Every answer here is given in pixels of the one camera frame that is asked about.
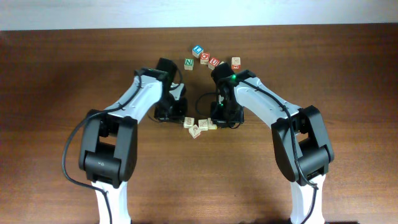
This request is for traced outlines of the red C wooden block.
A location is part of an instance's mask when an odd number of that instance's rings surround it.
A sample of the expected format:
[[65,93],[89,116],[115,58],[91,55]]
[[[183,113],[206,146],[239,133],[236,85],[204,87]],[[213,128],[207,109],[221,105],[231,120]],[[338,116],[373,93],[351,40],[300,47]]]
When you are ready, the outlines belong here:
[[201,64],[208,65],[209,59],[210,59],[210,54],[209,53],[202,52],[200,54],[200,63]]

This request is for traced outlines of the green picture wooden block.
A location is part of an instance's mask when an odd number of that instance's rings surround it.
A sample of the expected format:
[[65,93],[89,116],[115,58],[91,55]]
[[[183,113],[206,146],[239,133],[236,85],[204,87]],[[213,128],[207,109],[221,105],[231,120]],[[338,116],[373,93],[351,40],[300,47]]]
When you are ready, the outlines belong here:
[[195,124],[195,118],[191,118],[191,117],[185,117],[184,121],[183,121],[183,127],[184,128],[191,128],[192,126],[194,126]]

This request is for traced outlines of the blue L wooden block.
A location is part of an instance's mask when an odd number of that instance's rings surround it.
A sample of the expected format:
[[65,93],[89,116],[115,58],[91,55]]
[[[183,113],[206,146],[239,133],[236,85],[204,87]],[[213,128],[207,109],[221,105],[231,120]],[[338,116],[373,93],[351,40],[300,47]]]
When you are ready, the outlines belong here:
[[201,47],[200,45],[196,45],[194,46],[194,48],[192,48],[192,55],[195,58],[200,58],[200,55],[204,52],[203,47]]

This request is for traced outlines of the red U wooden block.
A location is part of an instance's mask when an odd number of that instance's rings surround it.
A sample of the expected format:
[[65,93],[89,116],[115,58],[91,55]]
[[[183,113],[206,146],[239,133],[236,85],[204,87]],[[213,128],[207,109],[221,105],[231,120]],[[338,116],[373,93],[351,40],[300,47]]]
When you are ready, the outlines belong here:
[[211,70],[214,70],[215,67],[217,67],[219,64],[220,64],[220,61],[217,58],[212,57],[208,61],[208,68],[210,68]]

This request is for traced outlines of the green N wooden block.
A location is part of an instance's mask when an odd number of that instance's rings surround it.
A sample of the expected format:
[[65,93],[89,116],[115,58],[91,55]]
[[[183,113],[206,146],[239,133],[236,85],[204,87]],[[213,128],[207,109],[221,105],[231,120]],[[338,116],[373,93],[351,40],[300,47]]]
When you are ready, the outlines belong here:
[[194,60],[192,58],[186,58],[184,61],[184,69],[185,70],[193,70]]

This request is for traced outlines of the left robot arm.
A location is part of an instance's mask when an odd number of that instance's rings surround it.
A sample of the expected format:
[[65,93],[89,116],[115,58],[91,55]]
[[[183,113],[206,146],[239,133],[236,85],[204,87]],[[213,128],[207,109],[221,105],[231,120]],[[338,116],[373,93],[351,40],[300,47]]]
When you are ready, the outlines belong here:
[[100,223],[130,223],[127,182],[137,163],[138,124],[151,107],[160,122],[182,123],[187,112],[177,65],[160,58],[134,72],[133,84],[104,111],[90,110],[81,140],[79,168],[96,190]]

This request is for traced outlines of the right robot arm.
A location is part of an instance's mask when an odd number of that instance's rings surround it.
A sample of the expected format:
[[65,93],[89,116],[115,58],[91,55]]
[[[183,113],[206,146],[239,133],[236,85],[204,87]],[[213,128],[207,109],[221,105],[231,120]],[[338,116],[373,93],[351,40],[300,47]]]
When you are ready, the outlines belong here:
[[272,133],[275,161],[290,182],[291,223],[324,223],[322,188],[335,154],[321,112],[291,104],[268,89],[251,71],[233,72],[227,63],[214,68],[216,100],[211,120],[220,128],[244,123],[253,112]]

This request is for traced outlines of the plain picture wooden block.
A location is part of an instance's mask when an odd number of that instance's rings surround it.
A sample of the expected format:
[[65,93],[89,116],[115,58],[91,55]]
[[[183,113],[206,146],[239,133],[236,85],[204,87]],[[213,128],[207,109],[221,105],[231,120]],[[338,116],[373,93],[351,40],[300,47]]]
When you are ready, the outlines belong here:
[[198,127],[201,131],[207,131],[208,130],[208,120],[207,119],[199,119]]

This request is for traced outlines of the red picture wooden block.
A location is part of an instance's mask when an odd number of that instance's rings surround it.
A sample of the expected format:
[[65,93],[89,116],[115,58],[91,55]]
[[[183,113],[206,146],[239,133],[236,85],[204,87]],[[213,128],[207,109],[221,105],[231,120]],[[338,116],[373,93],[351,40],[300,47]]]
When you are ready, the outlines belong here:
[[188,129],[188,132],[190,133],[190,135],[192,136],[193,139],[196,139],[201,134],[201,130],[196,124],[194,124],[192,127],[190,127]]

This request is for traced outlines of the yellow picture wooden block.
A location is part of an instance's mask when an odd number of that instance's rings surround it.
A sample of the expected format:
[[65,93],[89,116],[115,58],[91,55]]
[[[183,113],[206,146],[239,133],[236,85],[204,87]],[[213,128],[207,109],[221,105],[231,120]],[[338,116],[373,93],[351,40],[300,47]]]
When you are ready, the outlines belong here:
[[217,125],[212,122],[211,118],[208,118],[208,129],[209,130],[216,130],[218,127]]

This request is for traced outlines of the red edged picture block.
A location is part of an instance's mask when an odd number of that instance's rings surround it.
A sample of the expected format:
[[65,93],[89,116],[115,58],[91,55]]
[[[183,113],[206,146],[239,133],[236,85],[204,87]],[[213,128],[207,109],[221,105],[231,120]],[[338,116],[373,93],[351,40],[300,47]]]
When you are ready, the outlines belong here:
[[241,58],[240,57],[232,57],[231,58],[231,68],[233,70],[239,70],[241,68]]

